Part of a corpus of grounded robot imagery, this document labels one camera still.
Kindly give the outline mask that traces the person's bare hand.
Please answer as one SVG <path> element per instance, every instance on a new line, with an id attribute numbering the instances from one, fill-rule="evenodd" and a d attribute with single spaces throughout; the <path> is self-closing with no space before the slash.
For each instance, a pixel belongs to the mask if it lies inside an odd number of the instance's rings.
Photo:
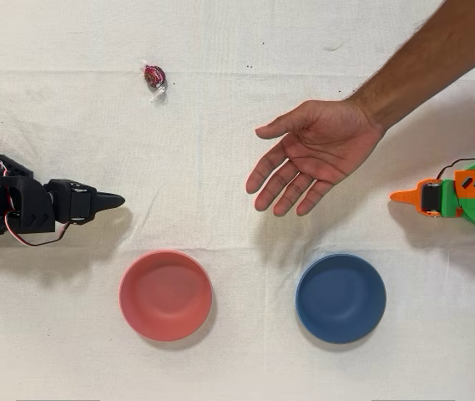
<path id="1" fill-rule="evenodd" d="M 255 209 L 285 216 L 310 213 L 322 198 L 355 172 L 385 130 L 352 100 L 308 100 L 255 130 L 280 141 L 257 162 L 245 184 Z"/>

